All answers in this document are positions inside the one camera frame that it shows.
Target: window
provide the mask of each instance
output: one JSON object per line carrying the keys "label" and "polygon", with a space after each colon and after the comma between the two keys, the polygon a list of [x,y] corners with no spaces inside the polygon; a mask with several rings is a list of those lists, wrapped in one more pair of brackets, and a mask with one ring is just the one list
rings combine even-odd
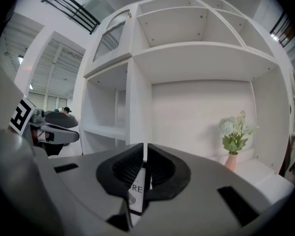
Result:
{"label": "window", "polygon": [[48,95],[46,111],[53,111],[56,109],[57,97]]}
{"label": "window", "polygon": [[99,42],[93,61],[118,47],[128,13],[129,10],[124,11],[111,20],[107,27],[108,30],[106,30]]}
{"label": "window", "polygon": [[59,98],[58,100],[58,107],[59,108],[65,108],[67,106],[67,99],[65,98]]}
{"label": "window", "polygon": [[28,99],[39,109],[44,109],[44,98],[43,94],[29,92]]}

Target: shelf compartment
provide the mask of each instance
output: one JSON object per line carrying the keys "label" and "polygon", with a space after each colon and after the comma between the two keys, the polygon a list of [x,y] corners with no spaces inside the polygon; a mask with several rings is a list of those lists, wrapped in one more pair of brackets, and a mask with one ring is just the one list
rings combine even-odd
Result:
{"label": "shelf compartment", "polygon": [[188,80],[252,81],[277,67],[273,60],[241,47],[212,42],[153,47],[133,58],[152,84]]}
{"label": "shelf compartment", "polygon": [[237,15],[241,15],[241,12],[238,11],[236,8],[231,6],[224,0],[201,0],[202,2],[206,3],[208,6],[212,7],[213,9],[220,9],[225,10],[228,12],[232,12]]}
{"label": "shelf compartment", "polygon": [[140,3],[140,9],[143,14],[156,10],[168,9],[173,7],[185,7],[185,6],[200,6],[204,7],[200,2],[196,0],[149,0]]}
{"label": "shelf compartment", "polygon": [[128,61],[125,60],[87,79],[82,108],[84,131],[125,140],[127,70]]}
{"label": "shelf compartment", "polygon": [[274,174],[274,170],[257,159],[250,159],[236,165],[235,173],[252,185],[266,180]]}
{"label": "shelf compartment", "polygon": [[122,91],[126,90],[128,62],[123,61],[107,67],[88,79],[100,88]]}
{"label": "shelf compartment", "polygon": [[119,127],[109,127],[109,126],[84,126],[84,131],[93,133],[96,135],[101,135],[109,138],[125,140],[125,130]]}
{"label": "shelf compartment", "polygon": [[252,49],[257,49],[273,56],[272,51],[263,37],[247,19],[224,10],[216,11],[233,26],[248,48],[251,47]]}
{"label": "shelf compartment", "polygon": [[[160,83],[152,87],[152,140],[154,144],[179,149],[225,163],[228,151],[222,145],[218,128],[221,118],[246,111],[247,119],[256,120],[254,94],[250,82],[195,80]],[[254,135],[238,161],[254,155]]]}
{"label": "shelf compartment", "polygon": [[200,7],[161,9],[138,17],[150,47],[187,41],[241,46],[230,28],[212,11]]}
{"label": "shelf compartment", "polygon": [[271,204],[291,195],[295,186],[280,175],[273,174],[258,183],[256,188],[264,194]]}
{"label": "shelf compartment", "polygon": [[92,154],[116,148],[114,138],[105,137],[83,130],[81,133],[83,154]]}

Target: metal railing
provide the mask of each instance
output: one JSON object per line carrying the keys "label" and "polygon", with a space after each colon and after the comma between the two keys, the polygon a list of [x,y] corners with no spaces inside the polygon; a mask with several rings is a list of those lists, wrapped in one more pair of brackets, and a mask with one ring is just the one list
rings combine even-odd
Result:
{"label": "metal railing", "polygon": [[288,15],[283,11],[279,20],[270,31],[271,37],[285,47],[294,37],[295,28],[291,24]]}
{"label": "metal railing", "polygon": [[100,24],[92,14],[75,0],[41,0],[41,2],[46,2],[60,10],[67,15],[70,20],[74,20],[89,31],[90,34],[92,34],[95,28]]}

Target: person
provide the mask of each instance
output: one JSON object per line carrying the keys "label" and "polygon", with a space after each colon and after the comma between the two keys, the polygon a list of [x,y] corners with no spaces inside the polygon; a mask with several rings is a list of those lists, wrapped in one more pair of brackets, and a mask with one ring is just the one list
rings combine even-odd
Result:
{"label": "person", "polygon": [[63,110],[62,110],[62,113],[65,113],[66,115],[69,115],[69,112],[70,112],[70,109],[68,107],[65,107]]}

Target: flower vase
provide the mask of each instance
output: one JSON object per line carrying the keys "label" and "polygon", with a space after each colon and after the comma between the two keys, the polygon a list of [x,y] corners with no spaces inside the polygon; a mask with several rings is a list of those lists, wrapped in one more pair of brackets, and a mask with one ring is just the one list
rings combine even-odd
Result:
{"label": "flower vase", "polygon": [[237,156],[238,156],[238,154],[236,154],[236,155],[228,154],[228,158],[226,160],[225,167],[230,169],[231,171],[234,171],[236,169]]}

